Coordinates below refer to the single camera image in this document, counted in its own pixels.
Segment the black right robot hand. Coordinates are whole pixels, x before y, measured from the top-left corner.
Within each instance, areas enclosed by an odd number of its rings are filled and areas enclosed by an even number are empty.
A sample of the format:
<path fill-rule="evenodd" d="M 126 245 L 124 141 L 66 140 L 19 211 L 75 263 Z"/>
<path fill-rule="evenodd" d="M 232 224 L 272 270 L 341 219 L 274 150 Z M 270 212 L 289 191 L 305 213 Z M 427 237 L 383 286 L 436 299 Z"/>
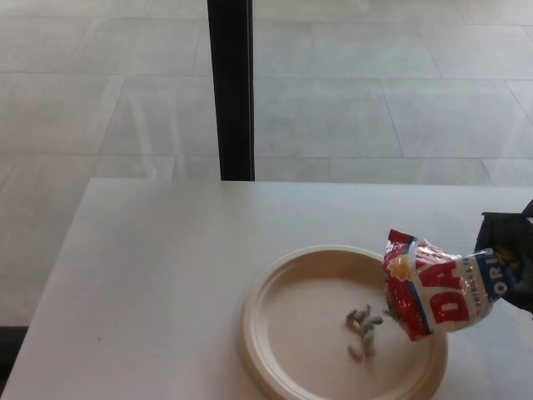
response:
<path fill-rule="evenodd" d="M 503 299 L 532 313 L 532 201 L 520 213 L 484 212 L 475 250 L 504 247 L 520 254 L 525 280 Z"/>

